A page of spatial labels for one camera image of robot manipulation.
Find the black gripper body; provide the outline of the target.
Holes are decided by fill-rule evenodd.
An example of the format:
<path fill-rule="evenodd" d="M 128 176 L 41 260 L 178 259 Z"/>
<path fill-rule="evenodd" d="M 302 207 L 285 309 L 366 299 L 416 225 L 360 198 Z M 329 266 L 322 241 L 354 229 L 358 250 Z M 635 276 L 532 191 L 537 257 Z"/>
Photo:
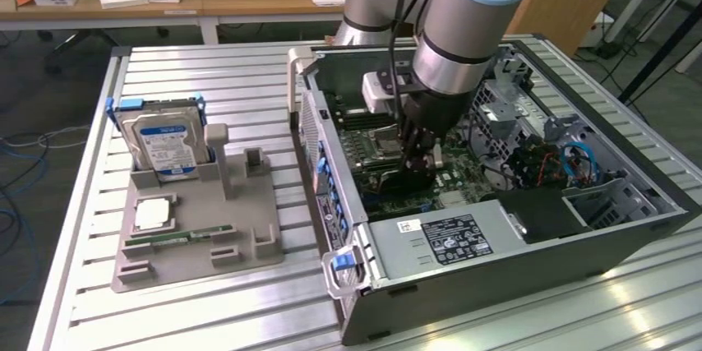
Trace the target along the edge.
<path fill-rule="evenodd" d="M 467 111 L 472 93 L 442 95 L 430 90 L 409 93 L 402 105 L 402 135 L 410 132 L 444 138 Z"/>

